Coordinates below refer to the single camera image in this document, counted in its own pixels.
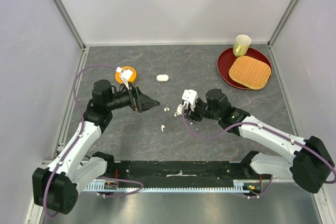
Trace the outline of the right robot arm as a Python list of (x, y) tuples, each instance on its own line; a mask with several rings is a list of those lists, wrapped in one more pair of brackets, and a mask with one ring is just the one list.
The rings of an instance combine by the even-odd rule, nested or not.
[(206, 93), (206, 101), (195, 90), (184, 90), (182, 103), (176, 113), (184, 122), (217, 121), (222, 131), (255, 141), (276, 152), (275, 156), (253, 152), (252, 157), (240, 166), (241, 174), (248, 179), (257, 174), (269, 174), (292, 179), (302, 189), (316, 194), (335, 174), (335, 164), (324, 143), (317, 137), (309, 139), (291, 135), (272, 127), (250, 113), (232, 106), (221, 89)]

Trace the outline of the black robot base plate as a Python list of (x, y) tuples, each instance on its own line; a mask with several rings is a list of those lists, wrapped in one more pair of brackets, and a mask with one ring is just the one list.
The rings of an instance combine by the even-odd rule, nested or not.
[(142, 182), (145, 187), (229, 186), (234, 180), (270, 179), (244, 162), (229, 161), (120, 161), (104, 175)]

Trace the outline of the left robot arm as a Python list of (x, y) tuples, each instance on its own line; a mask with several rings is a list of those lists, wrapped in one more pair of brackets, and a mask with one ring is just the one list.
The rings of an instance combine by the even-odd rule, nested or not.
[(112, 111), (130, 107), (141, 113), (159, 105), (159, 101), (132, 84), (117, 91), (108, 80), (95, 82), (92, 98), (73, 137), (47, 168), (34, 171), (34, 203), (64, 215), (70, 213), (79, 194), (91, 182), (99, 176), (111, 178), (115, 173), (114, 157), (102, 152), (96, 152), (81, 165), (87, 151), (111, 122)]

